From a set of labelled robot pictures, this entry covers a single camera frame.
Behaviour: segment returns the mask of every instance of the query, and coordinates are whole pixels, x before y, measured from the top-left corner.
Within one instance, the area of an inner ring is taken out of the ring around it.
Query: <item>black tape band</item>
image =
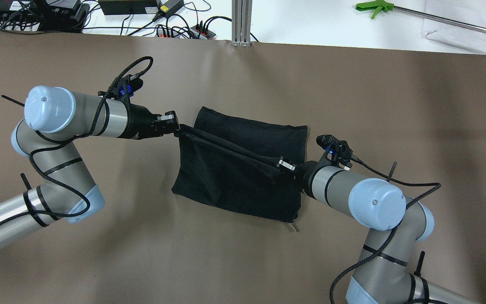
[[[48,211],[48,212],[52,212],[52,210],[50,209],[50,207],[48,206],[48,203],[46,202],[46,200],[44,199],[44,196],[42,195],[42,192],[41,192],[41,187],[38,186],[37,187],[37,195],[39,196],[39,200],[40,200],[40,203],[42,204],[42,206],[44,207],[44,210]],[[50,214],[50,217],[52,219],[54,219],[54,221],[57,221],[59,220],[59,217],[53,215],[53,214]]]
[[[427,283],[427,280],[425,280],[424,278],[422,278],[422,277],[419,277],[419,278],[423,282],[423,292],[424,292],[424,295],[425,295],[425,300],[429,300],[430,299],[430,297],[429,297],[429,284]]]
[[[329,179],[327,180],[326,187],[324,188],[324,198],[326,198],[326,203],[327,203],[329,206],[331,206],[331,204],[329,203],[329,200],[327,199],[327,189],[328,189],[328,187],[329,187],[329,183],[331,183],[331,180],[332,180],[332,179],[335,177],[335,175],[337,175],[338,173],[341,173],[341,172],[343,172],[343,171],[344,171],[344,170],[339,170],[339,171],[337,171],[337,172],[333,173],[333,174],[332,174],[332,175],[329,177]]]
[[[105,118],[104,118],[104,125],[103,128],[100,130],[100,132],[95,135],[95,136],[100,136],[104,131],[106,131],[106,128],[108,128],[108,120],[110,120],[110,107],[108,106],[108,102],[104,102],[104,105],[106,106],[106,113],[105,113]]]
[[[371,253],[376,253],[376,252],[377,252],[377,250],[375,250],[375,249],[373,249],[373,248],[370,248],[370,247],[369,247],[369,246],[367,246],[367,245],[363,245],[363,249],[364,249],[364,250],[367,250],[368,252],[371,252]],[[399,260],[399,259],[397,259],[397,258],[394,258],[393,256],[387,255],[387,254],[385,254],[385,253],[383,253],[383,252],[380,252],[380,253],[378,254],[378,256],[379,256],[380,258],[385,258],[385,259],[386,259],[386,260],[388,260],[389,262],[392,262],[392,263],[395,263],[395,264],[399,264],[400,266],[404,266],[404,267],[406,267],[406,266],[408,265],[408,263],[407,263],[407,262],[401,261],[401,260]]]
[[[81,157],[79,157],[79,158],[75,158],[75,159],[70,160],[70,161],[68,161],[68,162],[64,162],[64,163],[62,163],[62,164],[60,164],[59,166],[53,167],[52,169],[50,169],[50,170],[48,170],[48,171],[44,172],[44,174],[46,174],[46,175],[52,174],[52,173],[54,173],[54,172],[56,172],[56,171],[58,171],[58,170],[61,170],[62,168],[68,167],[68,166],[70,166],[71,164],[74,164],[74,163],[77,163],[77,162],[81,162],[81,161],[83,161],[83,159],[81,159]]]
[[[411,286],[410,286],[410,296],[408,297],[409,301],[413,300],[413,295],[415,294],[415,277],[411,273],[410,273],[410,281],[411,281]]]
[[[24,202],[25,206],[27,207],[27,211],[33,217],[33,219],[42,227],[48,227],[48,224],[43,222],[41,218],[39,217],[38,214],[35,213],[35,209],[33,209],[33,204],[31,204],[31,201],[29,200],[29,196],[27,195],[27,192],[24,192]]]
[[[44,136],[41,132],[35,130],[35,133],[37,133],[37,135],[42,138],[43,140],[46,140],[47,142],[51,142],[52,144],[62,144],[64,143],[63,141],[56,141],[56,140],[52,140],[51,138],[48,138],[46,136]]]

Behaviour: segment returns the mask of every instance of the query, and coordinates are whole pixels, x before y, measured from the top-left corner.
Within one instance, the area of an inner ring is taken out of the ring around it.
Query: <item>power adapter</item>
[[[162,17],[168,19],[172,17],[185,3],[183,0],[168,0],[160,6],[159,12]]]

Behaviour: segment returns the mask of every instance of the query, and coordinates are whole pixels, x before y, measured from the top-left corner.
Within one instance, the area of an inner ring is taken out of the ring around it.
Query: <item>black cable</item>
[[[131,16],[132,16],[132,10],[131,10],[131,13],[129,14],[129,16],[127,18],[123,19],[123,22],[121,23],[121,31],[119,32],[119,36],[123,35],[123,26],[125,25],[125,21],[127,21],[127,19],[129,19]]]
[[[155,35],[156,35],[156,34],[158,33],[158,28],[159,28],[159,26],[160,26],[160,25],[162,25],[162,24],[157,24],[157,25],[154,27],[154,29],[155,29],[155,31],[154,31],[154,32],[144,34],[144,35],[142,35],[142,37],[149,36],[149,35],[152,35],[152,34],[155,34]]]
[[[52,143],[58,143],[58,146],[54,146],[54,147],[48,147],[48,148],[41,148],[41,149],[37,149],[37,150],[33,150],[30,154],[29,154],[29,162],[31,163],[31,165],[33,166],[33,169],[35,169],[35,171],[37,171],[37,173],[39,173],[39,175],[41,175],[41,177],[43,177],[43,179],[46,179],[47,181],[50,181],[56,185],[59,185],[71,192],[73,192],[74,194],[76,194],[77,196],[79,196],[79,198],[81,198],[85,204],[86,204],[86,207],[79,211],[79,212],[75,212],[75,213],[71,213],[71,214],[65,214],[65,213],[59,213],[59,212],[52,212],[52,211],[45,211],[45,210],[33,210],[32,212],[28,211],[28,212],[22,212],[22,213],[19,213],[19,214],[16,214],[16,215],[13,215],[13,216],[10,216],[2,221],[0,221],[0,226],[5,224],[5,223],[8,223],[14,219],[18,219],[19,217],[22,217],[22,216],[25,216],[25,215],[33,215],[33,214],[46,214],[46,215],[50,215],[50,216],[57,216],[57,217],[74,217],[74,216],[79,216],[85,212],[87,212],[91,206],[91,203],[89,202],[89,200],[87,199],[87,197],[79,192],[78,190],[76,190],[75,188],[65,184],[65,183],[62,183],[56,179],[53,179],[51,177],[49,177],[48,175],[46,175],[37,165],[37,163],[35,163],[35,159],[33,158],[33,156],[35,156],[35,154],[37,153],[40,153],[40,152],[46,152],[46,151],[53,151],[53,150],[58,150],[58,149],[61,149],[63,147],[65,147],[67,144],[71,143],[73,140],[75,140],[76,138],[83,138],[83,137],[88,137],[90,135],[93,134],[93,131],[95,130],[95,127],[97,125],[97,121],[100,117],[100,112],[102,110],[102,107],[105,105],[106,103],[106,98],[109,94],[109,92],[111,92],[114,88],[116,88],[117,84],[121,81],[121,79],[125,76],[126,73],[128,73],[133,67],[137,66],[139,63],[145,61],[145,60],[149,60],[149,65],[143,69],[141,72],[138,72],[136,73],[136,76],[139,78],[141,77],[142,75],[144,75],[145,73],[147,73],[147,71],[149,71],[149,69],[151,69],[151,66],[153,65],[153,62],[154,62],[154,59],[151,57],[151,56],[144,56],[142,58],[139,58],[137,60],[135,60],[133,63],[131,63],[128,67],[126,67],[115,79],[114,81],[112,81],[111,85],[108,87],[108,90],[106,90],[105,94],[102,95],[101,99],[100,99],[100,102],[99,102],[99,106],[97,107],[97,111],[95,112],[95,116],[93,117],[93,122],[91,124],[91,129],[85,133],[85,134],[81,134],[81,135],[75,135],[73,137],[71,137],[69,140],[66,140],[66,141],[54,141],[54,140],[50,140],[50,142]]]
[[[375,174],[377,174],[377,175],[379,175],[381,177],[388,178],[387,175],[385,175],[383,173],[380,173],[379,171],[374,170],[373,168],[371,168],[370,166],[368,166],[366,163],[364,163],[362,160],[360,160],[355,155],[353,155],[351,157],[351,159],[353,161],[355,161],[356,163],[361,164],[363,167],[367,168],[368,170],[372,171],[373,173],[375,173]],[[395,183],[398,183],[400,185],[406,185],[406,186],[409,186],[409,187],[431,187],[432,186],[432,189],[430,189],[430,190],[424,192],[423,194],[417,196],[416,198],[412,199],[408,204],[406,204],[406,210],[408,210],[408,208],[410,208],[411,206],[413,206],[413,204],[415,204],[416,202],[418,202],[422,198],[426,197],[427,195],[433,193],[434,191],[438,190],[442,186],[440,183],[406,183],[406,182],[399,181],[397,179],[391,179],[391,181],[394,181]],[[391,240],[395,236],[395,232],[397,231],[397,227],[391,229],[391,232],[389,233],[389,236],[384,241],[384,243],[382,244],[382,246],[380,246],[380,248],[378,248],[378,250],[376,250],[376,252],[374,252],[373,254],[371,254],[370,256],[368,256],[367,258],[365,258],[365,259],[357,262],[356,264],[353,264],[352,266],[346,268],[342,273],[340,273],[340,275],[338,275],[335,278],[335,280],[333,281],[333,283],[331,284],[331,287],[329,289],[329,300],[330,300],[331,304],[335,304],[335,300],[333,298],[333,291],[334,291],[335,286],[337,285],[337,283],[340,281],[340,279],[342,279],[350,271],[353,271],[357,267],[360,267],[363,264],[366,264],[366,263],[370,262],[373,258],[376,258],[379,254],[381,254],[382,251],[389,245],[389,243],[391,242]]]
[[[250,33],[250,34],[254,38],[254,40],[256,40],[256,42],[260,42],[252,33]]]
[[[448,304],[447,302],[442,302],[438,300],[430,300],[430,299],[413,299],[403,304],[414,304],[414,303],[434,303],[434,304]]]
[[[127,36],[132,36],[134,35],[135,33],[138,33],[139,31],[143,30],[143,29],[146,29],[148,26],[152,25],[153,23],[155,23],[156,21],[160,20],[160,18],[162,17],[162,14],[161,14],[161,11],[158,11],[156,13],[156,15],[153,17],[153,19],[151,19],[151,21],[149,23],[147,23],[146,25],[144,25],[143,27],[139,27],[136,31],[133,31],[132,33],[129,33],[127,34]]]
[[[187,26],[187,33],[189,33],[189,36],[190,36],[191,38],[194,38],[194,33],[191,31],[191,27],[189,27],[189,24],[187,23],[187,20],[185,20],[185,19],[184,19],[183,17],[181,17],[181,15],[179,15],[179,14],[173,14],[173,15],[171,15],[170,17],[168,17],[168,18],[166,19],[166,27],[168,27],[168,20],[170,20],[170,18],[171,18],[171,17],[173,17],[173,16],[177,16],[177,17],[179,17],[181,20],[183,20],[183,22],[184,22],[184,23],[185,23],[185,25]]]
[[[23,3],[21,0],[18,0],[19,4],[22,6],[22,8],[25,8],[31,15],[37,18],[37,20],[44,20],[41,16],[35,14],[32,10],[29,9],[29,6],[31,5],[32,2],[29,2],[28,4]]]
[[[224,17],[224,16],[213,16],[213,17],[210,17],[210,18],[208,18],[208,19],[207,19],[207,20],[204,22],[204,27],[205,27],[205,29],[206,29],[206,33],[208,33],[208,32],[209,32],[209,26],[210,26],[211,22],[212,22],[213,20],[215,20],[215,19],[223,19],[223,20],[226,20],[226,21],[230,21],[230,22],[232,22],[232,19],[230,19],[230,18],[228,18],[228,17]],[[260,41],[259,41],[259,40],[256,38],[256,36],[254,36],[254,35],[253,35],[253,33],[250,33],[250,34],[251,34],[251,36],[254,38],[254,40],[256,40],[256,42],[260,42]]]
[[[140,30],[150,30],[154,29],[155,27],[123,27],[124,29],[140,29]],[[92,30],[92,29],[121,29],[121,27],[84,27],[82,30]],[[50,30],[50,31],[42,31],[42,32],[36,32],[36,33],[20,33],[17,31],[9,31],[9,30],[2,30],[0,31],[5,32],[5,33],[11,33],[14,35],[44,35],[47,33],[63,33],[64,31],[61,30]]]
[[[89,10],[89,12],[87,12],[87,14],[84,16],[84,19],[78,23],[78,25],[82,24],[83,21],[87,18],[87,16],[89,16],[87,21],[82,25],[81,31],[83,31],[84,28],[87,27],[87,25],[89,25],[89,23],[91,22],[92,16],[93,16],[93,12],[96,11],[96,10],[100,10],[100,4],[93,6],[93,8],[91,10]]]
[[[172,38],[176,38],[178,36],[183,36],[183,38],[185,39],[195,39],[194,36],[186,36],[185,34],[188,34],[189,33],[189,30],[188,29],[185,29],[184,27],[172,27],[172,29],[178,33],[177,35],[173,36]]]
[[[59,1],[59,0],[56,0],[56,1],[54,1],[54,2],[50,2],[48,5],[52,5],[52,4],[54,4],[54,3],[58,2],[58,1]],[[95,3],[97,3],[97,4],[96,4],[95,6],[93,6],[93,8],[89,10],[89,12],[87,12],[87,13],[85,14],[85,16],[83,17],[83,19],[81,19],[81,21],[79,21],[79,23],[77,23],[77,25],[74,25],[74,26],[72,26],[72,27],[64,27],[64,28],[57,29],[57,30],[43,31],[43,32],[40,32],[40,33],[15,33],[15,34],[18,34],[18,35],[40,35],[41,33],[62,33],[62,31],[65,31],[65,30],[77,29],[78,27],[80,27],[80,26],[82,25],[83,21],[85,21],[85,20],[87,19],[87,17],[90,17],[90,16],[91,16],[91,14],[92,14],[92,12],[93,12],[93,11],[100,10],[100,7],[99,7],[99,6],[100,6],[100,4],[98,4],[98,1],[97,1],[97,0],[85,0],[84,2],[88,2],[88,1],[89,1],[89,2],[95,2]],[[23,4],[23,5],[24,5],[24,6],[26,6],[26,7],[22,7],[22,8],[20,8],[18,11],[14,12],[14,13],[13,13],[13,14],[11,14],[10,16],[8,16],[8,19],[7,19],[7,20],[6,20],[4,23],[2,23],[2,24],[0,25],[0,30],[1,30],[1,31],[7,31],[7,32],[9,33],[9,31],[8,31],[8,30],[6,30],[5,28],[11,25],[11,24],[10,24],[10,22],[11,22],[11,21],[12,21],[12,20],[13,20],[13,19],[14,19],[14,18],[15,18],[15,17],[16,17],[16,16],[19,14],[19,13],[21,13],[21,12],[25,11],[26,9],[27,9],[27,10],[29,10],[29,6],[30,6],[32,3],[33,3],[33,2],[29,2],[28,4]],[[42,20],[37,20],[37,22],[33,22],[33,23],[31,24],[31,26],[37,25],[37,24],[39,24],[39,23],[41,23],[41,22],[44,22],[44,21],[46,21],[46,20],[44,20],[44,19],[42,19]],[[85,28],[85,26],[86,26],[86,25],[87,25],[87,24],[88,24],[90,21],[91,21],[91,18],[89,18],[89,19],[87,20],[87,23],[86,23],[85,25],[83,25],[83,28],[82,28],[81,30],[83,30],[83,29]]]
[[[10,98],[10,97],[6,96],[6,95],[1,95],[1,97],[5,98],[5,99],[6,99],[6,100],[8,100],[8,101],[14,102],[15,104],[17,104],[17,105],[19,105],[19,106],[25,106],[25,104],[23,104],[23,103],[21,103],[21,102],[19,102],[19,101],[17,101],[17,100],[14,100],[14,99],[12,99],[12,98]]]
[[[199,19],[198,19],[198,10],[196,9],[196,5],[194,5],[194,2],[189,2],[188,4],[192,4],[192,6],[194,6],[193,11],[196,13],[196,25],[198,25],[198,23],[199,23],[200,21],[199,21]]]
[[[206,1],[206,0],[202,0],[202,1],[204,1],[204,2],[205,2],[205,3],[206,3],[208,6],[209,6],[209,8],[208,8],[208,9],[206,9],[206,10],[197,10],[197,9],[196,9],[196,5],[194,5],[194,2],[188,2],[188,3],[185,3],[183,6],[185,6],[185,8],[186,8],[187,10],[191,10],[191,11],[195,11],[195,12],[199,12],[199,11],[200,11],[200,12],[203,12],[203,11],[210,11],[210,10],[211,10],[211,4],[209,4],[209,2],[208,2],[208,1]],[[192,6],[194,6],[194,9],[192,9],[192,8],[188,8],[188,7],[187,7],[187,4],[192,4]]]

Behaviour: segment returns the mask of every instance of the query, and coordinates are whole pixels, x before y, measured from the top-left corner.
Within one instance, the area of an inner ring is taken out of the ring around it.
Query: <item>brown paper backdrop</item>
[[[409,182],[440,181],[424,200],[436,228],[416,247],[424,276],[486,302],[486,56],[226,41],[0,33],[0,95],[35,85],[96,94],[127,64],[155,58],[133,102],[175,110],[192,125],[201,106],[332,133],[368,164]],[[11,147],[23,109],[0,98],[0,202],[24,191]],[[328,303],[332,280],[356,262],[367,230],[309,198],[296,225],[234,214],[170,192],[177,139],[76,142],[106,207],[60,221],[0,251],[0,303]],[[366,172],[354,165],[358,172]],[[405,189],[409,195],[420,189]],[[348,280],[336,290],[345,302]]]

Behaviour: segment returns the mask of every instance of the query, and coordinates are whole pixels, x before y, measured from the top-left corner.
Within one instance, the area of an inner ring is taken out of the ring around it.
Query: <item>black cloth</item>
[[[292,223],[301,194],[275,164],[305,161],[307,126],[272,125],[202,107],[193,127],[181,125],[181,167],[174,194],[232,212]]]

